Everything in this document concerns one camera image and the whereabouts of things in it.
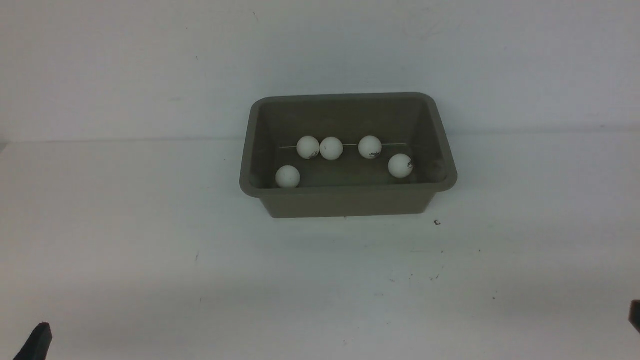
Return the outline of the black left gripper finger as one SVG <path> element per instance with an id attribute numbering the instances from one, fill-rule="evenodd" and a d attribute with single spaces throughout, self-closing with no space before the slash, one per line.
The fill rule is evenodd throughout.
<path id="1" fill-rule="evenodd" d="M 14 356 L 14 360 L 46 360 L 52 341 L 51 325 L 41 322 L 30 333 L 25 344 Z"/>

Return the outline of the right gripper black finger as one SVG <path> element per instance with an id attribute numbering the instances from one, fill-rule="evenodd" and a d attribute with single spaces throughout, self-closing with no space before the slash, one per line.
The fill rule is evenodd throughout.
<path id="1" fill-rule="evenodd" d="M 630 303 L 630 309 L 628 313 L 628 321 L 631 326 L 640 333 L 640 300 L 633 300 Z"/>

